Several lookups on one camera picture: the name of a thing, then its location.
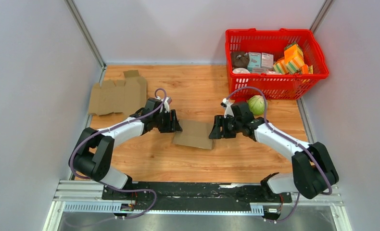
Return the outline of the brown cardboard paper box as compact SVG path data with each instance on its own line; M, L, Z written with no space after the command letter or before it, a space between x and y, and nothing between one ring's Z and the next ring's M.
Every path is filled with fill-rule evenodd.
M182 131L177 131L173 144L212 150L214 142L209 138L213 124L194 120L180 120Z

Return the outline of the cardboard sheet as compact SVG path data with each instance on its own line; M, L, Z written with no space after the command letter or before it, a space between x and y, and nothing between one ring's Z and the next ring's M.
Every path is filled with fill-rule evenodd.
M147 80L138 70L124 71L123 77L117 80L103 80L93 85L89 99L89 115L122 113L129 116L145 105L148 99Z

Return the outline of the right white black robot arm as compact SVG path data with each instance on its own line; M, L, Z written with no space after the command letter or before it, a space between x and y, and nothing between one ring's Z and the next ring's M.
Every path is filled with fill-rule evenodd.
M307 199L331 194L339 175L326 146L308 143L277 129L263 117L254 117L246 102L224 100L224 115L216 115L210 139L232 139L241 133L255 142L265 144L287 158L292 164L288 174L273 173L261 180L261 197L274 201L281 193L299 193Z

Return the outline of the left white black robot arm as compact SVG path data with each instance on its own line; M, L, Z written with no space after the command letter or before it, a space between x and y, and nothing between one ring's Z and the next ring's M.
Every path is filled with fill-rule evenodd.
M111 127L82 131L69 158L69 167L80 177L87 177L112 189L122 200L133 194L132 178L111 166L113 151L122 143L153 129L160 133L182 131L171 98L149 98L144 107Z

